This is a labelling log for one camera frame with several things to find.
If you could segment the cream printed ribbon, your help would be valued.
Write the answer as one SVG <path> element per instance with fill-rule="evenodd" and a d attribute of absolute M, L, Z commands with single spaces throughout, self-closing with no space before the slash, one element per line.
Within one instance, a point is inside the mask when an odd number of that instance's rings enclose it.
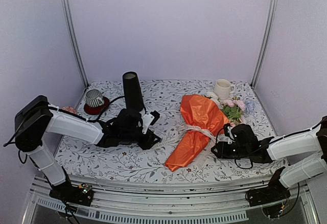
<path fill-rule="evenodd" d="M 216 130 L 203 129 L 199 126 L 183 125 L 179 128 L 185 135 L 165 162 L 165 166 L 172 172 L 191 164 L 201 167 L 208 155 L 209 147 L 214 145 L 216 136 L 222 128 Z"/>

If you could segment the artificial flower bouquet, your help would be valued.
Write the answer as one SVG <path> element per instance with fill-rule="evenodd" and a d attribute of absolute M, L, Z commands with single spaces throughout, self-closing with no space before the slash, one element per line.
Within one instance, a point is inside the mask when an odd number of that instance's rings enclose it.
<path fill-rule="evenodd" d="M 214 92 L 206 92 L 205 97 L 217 104 L 232 126 L 246 124 L 246 118 L 254 113 L 255 110 L 255 102 L 253 100 L 243 101 L 238 97 L 223 100 Z"/>

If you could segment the orange wrapping paper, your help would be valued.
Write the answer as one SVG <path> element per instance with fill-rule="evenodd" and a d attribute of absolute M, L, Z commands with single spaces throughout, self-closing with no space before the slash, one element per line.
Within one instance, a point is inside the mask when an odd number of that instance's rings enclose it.
<path fill-rule="evenodd" d="M 165 166 L 172 172 L 187 167 L 229 123 L 227 116 L 211 99 L 201 95 L 185 95 L 180 104 L 186 132 L 168 157 Z"/>

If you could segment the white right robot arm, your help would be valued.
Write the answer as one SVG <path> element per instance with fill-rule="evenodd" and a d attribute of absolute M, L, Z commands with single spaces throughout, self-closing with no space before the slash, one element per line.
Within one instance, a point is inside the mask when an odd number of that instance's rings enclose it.
<path fill-rule="evenodd" d="M 223 131 L 231 143 L 215 141 L 211 152 L 217 158 L 249 159 L 252 163 L 266 164 L 291 155 L 310 153 L 302 161 L 274 172 L 264 191 L 268 201 L 276 201 L 289 187 L 326 172 L 326 117 L 311 128 L 262 140 L 247 124 L 233 128 L 226 124 Z"/>

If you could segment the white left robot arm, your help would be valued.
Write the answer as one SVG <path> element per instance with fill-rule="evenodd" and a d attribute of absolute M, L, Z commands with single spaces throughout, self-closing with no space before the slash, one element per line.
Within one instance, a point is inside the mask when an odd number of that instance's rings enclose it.
<path fill-rule="evenodd" d="M 47 97 L 40 95 L 16 114 L 15 132 L 4 146 L 14 144 L 35 163 L 64 200 L 72 200 L 76 189 L 68 183 L 63 168 L 43 144 L 42 137 L 46 132 L 73 137 L 102 148 L 137 143 L 141 149 L 148 150 L 161 140 L 149 128 L 159 117 L 156 111 L 141 114 L 125 108 L 106 122 L 99 118 L 90 120 L 53 106 Z"/>

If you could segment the tall black vase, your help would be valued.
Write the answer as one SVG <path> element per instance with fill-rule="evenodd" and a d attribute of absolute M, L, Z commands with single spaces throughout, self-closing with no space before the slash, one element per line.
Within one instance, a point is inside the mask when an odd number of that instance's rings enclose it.
<path fill-rule="evenodd" d="M 142 111 L 144 108 L 141 86 L 136 72 L 126 72 L 122 76 L 127 109 Z"/>

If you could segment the cream ceramic mug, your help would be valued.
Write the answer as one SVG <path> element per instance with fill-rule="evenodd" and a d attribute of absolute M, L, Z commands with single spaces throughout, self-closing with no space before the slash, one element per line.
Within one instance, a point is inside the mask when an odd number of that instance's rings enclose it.
<path fill-rule="evenodd" d="M 228 80 L 218 79 L 215 82 L 214 94 L 221 100 L 226 100 L 235 91 L 235 85 L 231 84 Z"/>

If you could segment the floral patterned tablecloth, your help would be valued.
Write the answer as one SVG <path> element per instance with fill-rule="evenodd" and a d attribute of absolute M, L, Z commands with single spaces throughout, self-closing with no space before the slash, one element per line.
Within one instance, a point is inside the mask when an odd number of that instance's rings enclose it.
<path fill-rule="evenodd" d="M 152 130 L 161 142 L 149 150 L 142 150 L 135 144 L 100 148 L 63 137 L 55 158 L 67 173 L 109 181 L 204 183 L 269 177 L 275 170 L 287 165 L 287 159 L 270 164 L 252 164 L 247 159 L 218 159 L 210 151 L 201 167 L 191 164 L 172 172 L 165 162 L 185 135 L 179 130 L 184 125 L 180 113 L 182 97 L 205 95 L 214 89 L 215 83 L 211 80 L 144 80 L 140 85 L 146 109 L 160 114 Z"/>

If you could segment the striped black white cup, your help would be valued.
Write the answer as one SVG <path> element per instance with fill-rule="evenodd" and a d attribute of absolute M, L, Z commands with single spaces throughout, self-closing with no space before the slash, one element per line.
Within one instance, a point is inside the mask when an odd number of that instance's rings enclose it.
<path fill-rule="evenodd" d="M 96 108 L 104 105 L 104 98 L 99 90 L 91 89 L 85 95 L 85 102 L 89 107 Z"/>

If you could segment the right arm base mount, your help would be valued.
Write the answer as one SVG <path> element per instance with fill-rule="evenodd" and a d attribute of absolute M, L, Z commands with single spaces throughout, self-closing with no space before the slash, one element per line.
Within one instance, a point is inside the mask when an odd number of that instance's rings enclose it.
<path fill-rule="evenodd" d="M 245 199 L 251 207 L 281 201 L 279 204 L 262 209 L 264 215 L 270 219 L 279 218 L 283 215 L 291 196 L 289 189 L 284 187 L 279 181 L 284 169 L 285 167 L 276 170 L 266 187 L 252 188 L 245 193 Z"/>

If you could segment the aluminium front rail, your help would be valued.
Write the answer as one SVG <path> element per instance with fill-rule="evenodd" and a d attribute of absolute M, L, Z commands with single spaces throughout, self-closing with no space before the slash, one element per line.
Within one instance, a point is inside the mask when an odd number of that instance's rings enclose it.
<path fill-rule="evenodd" d="M 262 208 L 283 200 L 251 207 L 245 193 L 267 186 L 269 177 L 209 183 L 133 183 L 70 176 L 72 183 L 93 186 L 90 207 L 74 206 L 79 223 L 323 223 L 318 217 L 306 182 L 290 189 L 285 216 L 271 220 Z M 49 197 L 50 187 L 43 176 L 36 176 L 30 187 L 28 203 L 19 223 L 67 223 L 65 206 Z"/>

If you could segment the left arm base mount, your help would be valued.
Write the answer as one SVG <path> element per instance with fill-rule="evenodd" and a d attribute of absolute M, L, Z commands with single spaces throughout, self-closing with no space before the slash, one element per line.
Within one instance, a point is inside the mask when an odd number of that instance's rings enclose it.
<path fill-rule="evenodd" d="M 73 186 L 71 182 L 67 181 L 58 186 L 51 185 L 49 196 L 61 200 L 63 203 L 72 203 L 90 207 L 94 191 L 92 190 L 92 186 L 89 184 L 82 183 L 78 186 Z"/>

